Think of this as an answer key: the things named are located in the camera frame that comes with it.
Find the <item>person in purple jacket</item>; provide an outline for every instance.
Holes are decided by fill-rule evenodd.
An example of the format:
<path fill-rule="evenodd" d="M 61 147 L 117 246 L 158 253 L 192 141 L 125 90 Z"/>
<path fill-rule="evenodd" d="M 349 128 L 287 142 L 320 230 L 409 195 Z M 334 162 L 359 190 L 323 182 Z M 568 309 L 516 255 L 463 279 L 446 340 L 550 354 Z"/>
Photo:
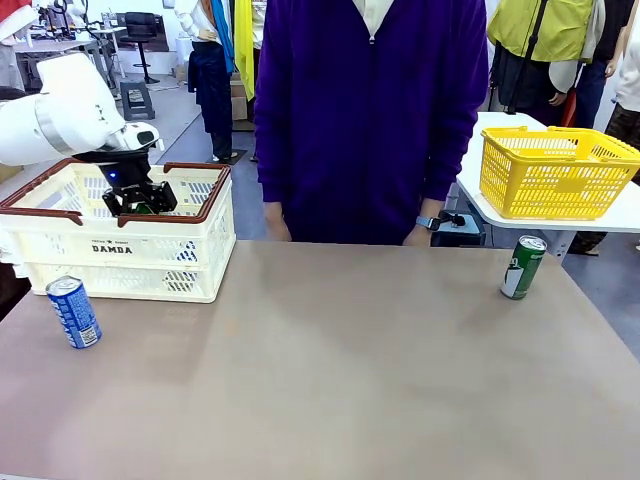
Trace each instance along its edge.
<path fill-rule="evenodd" d="M 429 246 L 487 93 L 484 0 L 269 0 L 259 70 L 271 236 Z"/>

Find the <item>yellow plastic basket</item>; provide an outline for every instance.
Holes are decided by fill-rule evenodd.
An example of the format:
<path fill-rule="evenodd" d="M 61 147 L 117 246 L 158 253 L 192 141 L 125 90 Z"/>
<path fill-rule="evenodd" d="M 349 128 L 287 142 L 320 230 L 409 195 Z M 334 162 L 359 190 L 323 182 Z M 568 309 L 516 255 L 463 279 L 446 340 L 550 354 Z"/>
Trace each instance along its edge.
<path fill-rule="evenodd" d="M 505 218 L 595 220 L 640 167 L 640 152 L 594 130 L 487 128 L 480 190 Z"/>

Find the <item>can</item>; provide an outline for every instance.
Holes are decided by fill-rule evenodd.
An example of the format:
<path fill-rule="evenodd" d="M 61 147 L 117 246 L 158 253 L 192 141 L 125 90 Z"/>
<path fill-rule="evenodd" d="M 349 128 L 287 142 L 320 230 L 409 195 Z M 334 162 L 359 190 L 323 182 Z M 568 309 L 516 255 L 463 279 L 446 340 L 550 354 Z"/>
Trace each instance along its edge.
<path fill-rule="evenodd" d="M 71 346 L 82 349 L 98 343 L 102 331 L 82 280 L 64 276 L 47 285 L 46 291 Z"/>
<path fill-rule="evenodd" d="M 520 237 L 500 291 L 512 300 L 526 297 L 546 251 L 547 244 L 541 238 L 532 235 Z"/>

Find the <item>green can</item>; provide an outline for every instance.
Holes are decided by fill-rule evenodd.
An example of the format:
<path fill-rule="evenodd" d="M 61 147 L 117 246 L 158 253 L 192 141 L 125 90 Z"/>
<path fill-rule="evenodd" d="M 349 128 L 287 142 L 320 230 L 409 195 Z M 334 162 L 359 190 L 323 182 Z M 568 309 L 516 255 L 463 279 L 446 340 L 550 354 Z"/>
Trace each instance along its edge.
<path fill-rule="evenodd" d="M 512 300 L 526 297 L 546 251 L 547 244 L 541 238 L 532 235 L 520 237 L 500 291 Z"/>

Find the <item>yellow fabric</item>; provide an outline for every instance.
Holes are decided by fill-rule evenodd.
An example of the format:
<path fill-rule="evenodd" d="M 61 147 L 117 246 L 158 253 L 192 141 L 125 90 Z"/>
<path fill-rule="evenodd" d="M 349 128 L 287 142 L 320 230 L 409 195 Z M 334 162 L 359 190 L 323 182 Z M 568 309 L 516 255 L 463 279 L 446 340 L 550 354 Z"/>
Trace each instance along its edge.
<path fill-rule="evenodd" d="M 236 0 L 234 51 L 236 66 L 247 92 L 247 100 L 256 93 L 253 65 L 253 15 L 251 0 Z"/>
<path fill-rule="evenodd" d="M 524 57 L 540 2 L 501 0 L 489 23 L 489 40 Z M 547 3 L 532 59 L 539 62 L 579 60 L 587 35 L 593 0 L 552 0 Z"/>

